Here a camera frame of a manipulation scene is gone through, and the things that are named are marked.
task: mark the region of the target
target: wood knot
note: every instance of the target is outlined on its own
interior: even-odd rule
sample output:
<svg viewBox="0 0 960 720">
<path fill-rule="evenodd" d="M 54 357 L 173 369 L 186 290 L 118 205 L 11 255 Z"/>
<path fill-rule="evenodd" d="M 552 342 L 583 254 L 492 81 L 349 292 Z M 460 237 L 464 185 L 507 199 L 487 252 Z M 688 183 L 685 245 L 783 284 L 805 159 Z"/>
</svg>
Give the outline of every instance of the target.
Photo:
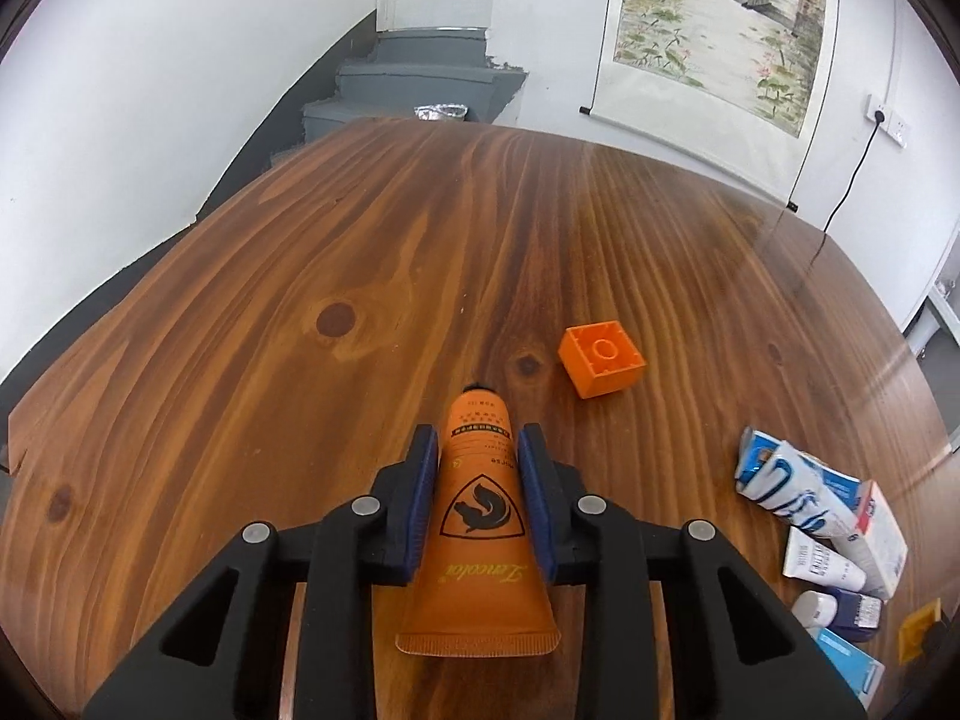
<svg viewBox="0 0 960 720">
<path fill-rule="evenodd" d="M 62 485 L 56 489 L 56 492 L 50 496 L 50 506 L 47 507 L 47 520 L 49 522 L 63 522 L 66 515 L 70 514 L 70 507 L 73 505 L 73 490 L 70 485 Z"/>
<path fill-rule="evenodd" d="M 541 361 L 532 354 L 525 354 L 520 360 L 517 360 L 517 370 L 521 376 L 534 376 L 541 367 Z"/>
<path fill-rule="evenodd" d="M 346 336 L 356 324 L 356 314 L 349 303 L 330 303 L 317 317 L 317 332 L 328 338 Z"/>
</svg>

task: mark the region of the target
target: triangular cutout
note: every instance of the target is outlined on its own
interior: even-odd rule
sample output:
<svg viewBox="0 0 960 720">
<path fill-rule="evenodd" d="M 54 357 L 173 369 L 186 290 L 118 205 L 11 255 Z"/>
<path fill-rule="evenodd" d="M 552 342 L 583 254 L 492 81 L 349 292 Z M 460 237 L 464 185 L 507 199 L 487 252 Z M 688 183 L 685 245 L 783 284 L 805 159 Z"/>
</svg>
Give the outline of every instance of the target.
<svg viewBox="0 0 960 720">
<path fill-rule="evenodd" d="M 517 538 L 526 533 L 510 493 L 480 474 L 460 488 L 446 507 L 440 535 L 450 538 Z"/>
<path fill-rule="evenodd" d="M 793 644 L 729 568 L 717 570 L 741 664 L 752 666 L 793 652 Z"/>
<path fill-rule="evenodd" d="M 198 666 L 213 664 L 239 577 L 239 572 L 232 568 L 217 577 L 203 597 L 164 637 L 160 651 L 170 658 L 190 661 Z"/>
</svg>

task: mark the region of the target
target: white tube cap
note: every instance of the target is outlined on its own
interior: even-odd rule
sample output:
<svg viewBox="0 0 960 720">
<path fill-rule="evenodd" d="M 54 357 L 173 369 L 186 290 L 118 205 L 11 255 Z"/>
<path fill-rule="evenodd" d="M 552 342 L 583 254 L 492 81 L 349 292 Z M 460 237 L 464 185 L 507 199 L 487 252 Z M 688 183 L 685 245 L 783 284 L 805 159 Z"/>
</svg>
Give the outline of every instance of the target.
<svg viewBox="0 0 960 720">
<path fill-rule="evenodd" d="M 793 605 L 793 616 L 804 628 L 825 628 L 837 615 L 837 600 L 816 590 L 800 594 Z"/>
</svg>

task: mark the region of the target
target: wall socket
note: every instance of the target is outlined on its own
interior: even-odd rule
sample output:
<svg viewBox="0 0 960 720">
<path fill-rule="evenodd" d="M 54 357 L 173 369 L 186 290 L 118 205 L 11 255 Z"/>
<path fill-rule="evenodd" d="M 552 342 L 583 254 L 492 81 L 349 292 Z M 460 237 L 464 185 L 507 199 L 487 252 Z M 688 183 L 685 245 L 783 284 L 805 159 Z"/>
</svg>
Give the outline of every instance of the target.
<svg viewBox="0 0 960 720">
<path fill-rule="evenodd" d="M 867 99 L 867 107 L 863 112 L 868 122 L 874 124 L 877 122 L 874 118 L 875 111 L 880 111 L 883 114 L 883 124 L 880 124 L 880 129 L 893 138 L 900 148 L 906 148 L 906 140 L 910 135 L 910 125 L 904 122 L 904 117 L 901 117 L 899 113 L 881 100 L 880 95 L 870 95 L 870 98 Z"/>
</svg>

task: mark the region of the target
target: wood grain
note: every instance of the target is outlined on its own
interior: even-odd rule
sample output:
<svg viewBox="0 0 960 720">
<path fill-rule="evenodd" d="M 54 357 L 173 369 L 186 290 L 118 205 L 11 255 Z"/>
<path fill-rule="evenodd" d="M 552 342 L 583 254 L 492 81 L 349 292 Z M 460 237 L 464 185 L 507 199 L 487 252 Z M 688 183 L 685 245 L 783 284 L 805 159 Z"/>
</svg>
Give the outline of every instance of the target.
<svg viewBox="0 0 960 720">
<path fill-rule="evenodd" d="M 591 490 L 652 522 L 707 517 L 786 600 L 785 528 L 733 491 L 743 427 L 877 479 L 911 547 L 868 648 L 891 667 L 882 707 L 899 619 L 960 589 L 944 538 L 960 467 L 890 317 L 821 242 L 779 208 L 591 143 L 345 128 L 205 220 L 17 407 L 0 625 L 78 712 L 242 525 L 299 525 L 363 493 L 479 379 Z M 556 349 L 604 319 L 648 367 L 581 401 Z M 553 656 L 481 664 L 395 650 L 405 600 L 374 596 L 381 717 L 572 717 L 579 591 L 553 593 Z"/>
</svg>

